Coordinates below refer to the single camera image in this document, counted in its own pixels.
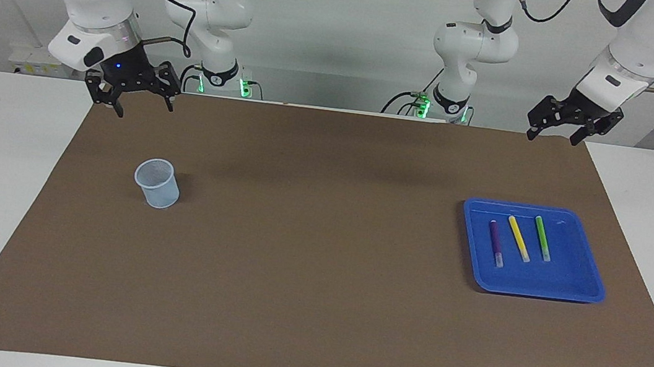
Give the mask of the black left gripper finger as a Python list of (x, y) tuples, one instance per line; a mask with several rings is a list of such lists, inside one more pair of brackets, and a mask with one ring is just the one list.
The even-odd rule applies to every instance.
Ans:
[(534, 140), (542, 131), (561, 126), (567, 103), (552, 96), (545, 96), (528, 112), (529, 127), (526, 133), (528, 140)]
[(573, 134), (570, 135), (569, 142), (572, 146), (579, 145), (587, 137), (595, 135), (607, 135), (608, 132), (613, 130), (616, 125), (624, 118), (624, 112), (617, 109), (609, 114), (598, 119), (588, 119), (582, 127), (579, 127)]

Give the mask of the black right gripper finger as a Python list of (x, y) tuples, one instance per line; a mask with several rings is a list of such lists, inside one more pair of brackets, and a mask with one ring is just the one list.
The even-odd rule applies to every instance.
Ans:
[(172, 113), (175, 97), (181, 94), (180, 78), (173, 68), (173, 63), (164, 61), (156, 66), (155, 80), (153, 93), (163, 98), (165, 106)]
[(90, 98), (94, 104), (105, 105), (114, 110), (119, 118), (123, 118), (124, 109), (120, 104), (121, 89), (107, 82), (106, 76), (98, 70), (89, 69), (86, 71), (85, 84)]

